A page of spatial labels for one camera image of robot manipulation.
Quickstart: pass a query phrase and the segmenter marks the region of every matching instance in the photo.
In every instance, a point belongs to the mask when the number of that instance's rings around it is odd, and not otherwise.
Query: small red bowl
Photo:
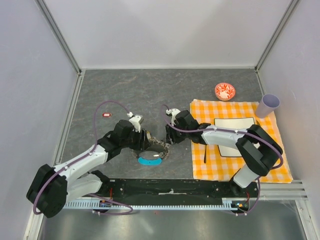
[[[236,95],[236,89],[229,83],[219,83],[214,88],[215,95],[221,101],[229,101]]]

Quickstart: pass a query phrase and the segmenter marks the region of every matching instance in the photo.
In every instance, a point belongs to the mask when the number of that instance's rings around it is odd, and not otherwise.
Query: red object
[[[229,83],[219,83],[214,88],[216,97],[221,101],[229,101],[236,95],[236,89]]]
[[[110,118],[111,117],[111,113],[109,113],[109,112],[104,112],[104,113],[102,113],[102,117],[105,117],[105,118]]]

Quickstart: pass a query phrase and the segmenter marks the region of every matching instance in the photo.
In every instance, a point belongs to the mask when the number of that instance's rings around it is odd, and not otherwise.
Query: cup
[[[255,115],[260,118],[264,119],[270,113],[272,113],[277,107],[280,105],[280,100],[277,96],[273,94],[266,94],[262,97],[261,101],[257,109],[255,110]]]

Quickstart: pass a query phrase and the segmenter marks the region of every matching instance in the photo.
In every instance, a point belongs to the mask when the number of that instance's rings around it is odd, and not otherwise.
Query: metal floor
[[[38,240],[305,240],[295,206],[261,201],[238,217],[210,210],[98,216],[65,209],[44,222]]]
[[[96,106],[105,100],[123,103],[144,117],[142,127],[152,136],[165,137],[160,105],[189,109],[193,99],[217,101],[214,87],[221,82],[236,88],[235,102],[259,101],[262,97],[253,69],[143,69],[87,70],[72,119],[62,161],[93,143],[92,119]],[[103,112],[112,113],[103,118]],[[114,104],[97,114],[98,137],[112,130],[125,111]],[[159,166],[143,166],[129,150],[97,167],[111,178],[192,179],[191,143],[170,147],[170,156]],[[217,211],[152,211],[125,216],[97,216],[85,210],[63,210],[47,219],[38,240],[304,240],[294,202],[260,201],[248,216]]]

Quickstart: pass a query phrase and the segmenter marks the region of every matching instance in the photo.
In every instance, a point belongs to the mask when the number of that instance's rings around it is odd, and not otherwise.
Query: cable
[[[244,213],[233,213],[233,212],[225,211],[226,214],[232,214],[232,215],[236,215],[236,216],[246,216],[248,213],[250,213],[257,206],[257,203],[258,203],[259,198],[260,198],[260,192],[261,192],[261,184],[260,184],[260,179],[259,178],[260,177],[257,178],[258,195],[256,196],[256,200],[255,200],[254,204],[252,205],[252,207],[249,208],[248,211],[246,211]]]
[[[179,131],[181,133],[199,133],[199,132],[205,132],[205,131],[220,131],[220,132],[226,132],[226,133],[237,133],[237,134],[243,134],[243,135],[247,135],[253,139],[258,140],[260,143],[267,145],[269,148],[271,148],[279,157],[280,159],[280,163],[277,166],[273,166],[271,169],[278,169],[280,168],[283,164],[284,164],[284,159],[281,156],[281,153],[274,147],[272,146],[269,142],[267,142],[266,140],[252,134],[246,131],[235,131],[235,130],[231,130],[231,129],[222,129],[222,128],[216,128],[216,129],[212,129],[212,128],[205,128],[205,129],[196,129],[196,130],[183,130],[183,129],[179,129],[176,128],[175,126],[171,125],[171,122],[167,119],[166,115],[164,114],[164,112],[162,111],[163,107],[166,107],[169,110],[169,107],[165,104],[161,105],[161,115],[164,119],[164,121],[174,130]]]
[[[107,198],[102,197],[102,196],[98,196],[98,195],[93,194],[93,193],[90,193],[88,195],[91,196],[91,197],[94,197],[94,198],[98,198],[98,199],[104,200],[104,201],[106,201],[108,203],[124,206],[124,207],[130,209],[129,211],[125,211],[125,212],[99,212],[99,211],[93,210],[93,213],[98,214],[98,215],[111,215],[111,216],[127,215],[127,214],[132,213],[133,210],[134,210],[132,208],[132,206],[129,206],[129,205],[121,203],[121,202],[113,201],[113,200],[107,199]]]
[[[247,197],[247,199],[246,199],[246,201],[245,201],[244,204],[248,203],[249,200],[250,200],[250,194],[249,194],[249,192],[246,192],[246,197]]]
[[[240,210],[240,211],[243,212],[243,213],[247,213],[246,210],[243,210],[243,209],[241,209],[240,207],[238,207],[238,210]]]
[[[183,130],[183,129],[179,129],[179,128],[176,128],[175,126],[171,125],[171,122],[169,120],[167,120],[167,117],[166,115],[164,114],[164,112],[162,111],[163,110],[163,107],[166,107],[167,110],[170,110],[170,108],[168,107],[168,105],[166,104],[162,104],[161,105],[161,115],[164,119],[164,121],[171,127],[173,128],[174,130],[178,131],[178,132],[181,132],[181,133],[199,133],[199,132],[204,132],[204,131],[220,131],[220,132],[226,132],[226,133],[237,133],[237,134],[243,134],[243,135],[247,135],[249,137],[252,137],[256,140],[258,140],[260,143],[262,144],[265,144],[266,146],[268,146],[270,149],[272,149],[279,157],[280,159],[280,163],[276,166],[273,166],[271,169],[274,170],[274,169],[278,169],[280,168],[283,164],[284,164],[284,159],[281,155],[281,153],[274,147],[272,146],[269,142],[267,142],[266,140],[252,134],[252,133],[249,133],[249,132],[246,132],[246,131],[234,131],[234,130],[231,130],[231,129],[222,129],[222,128],[216,128],[216,129],[212,129],[212,128],[205,128],[205,129],[196,129],[196,130]],[[257,205],[258,203],[258,200],[259,200],[259,197],[260,197],[260,177],[257,178],[257,182],[258,182],[258,196],[256,197],[256,200],[253,204],[253,206],[247,211],[247,212],[244,212],[244,213],[237,213],[238,215],[246,215],[248,213],[250,213]]]
[[[42,193],[44,192],[44,190],[46,189],[46,187],[49,185],[49,183],[51,183],[51,181],[56,177],[58,176],[60,173],[62,173],[63,171],[65,171],[66,169],[68,169],[70,166],[76,164],[77,162],[81,161],[82,159],[86,158],[87,156],[89,156],[91,153],[93,153],[96,148],[97,148],[97,145],[98,145],[98,134],[97,134],[97,128],[96,128],[96,116],[97,116],[97,112],[98,112],[98,109],[104,105],[104,104],[108,104],[108,103],[113,103],[113,104],[118,104],[120,105],[124,110],[126,110],[127,113],[130,113],[130,111],[124,106],[122,105],[120,102],[117,102],[117,101],[112,101],[112,100],[108,100],[108,101],[104,101],[102,103],[100,103],[100,105],[98,105],[98,107],[95,109],[95,112],[94,112],[94,115],[93,115],[93,133],[94,133],[94,138],[95,138],[95,141],[94,141],[94,146],[93,148],[90,150],[90,152],[88,152],[87,154],[75,159],[74,161],[70,162],[69,164],[67,164],[65,167],[61,168],[60,170],[58,170],[57,172],[55,172],[44,184],[43,186],[41,187],[40,191],[38,192],[38,194],[36,195],[35,197],[35,200],[34,200],[34,203],[33,203],[33,213],[35,215],[40,215],[42,214],[41,211],[37,211],[37,205],[38,205],[38,201],[39,201],[39,198],[41,197]]]

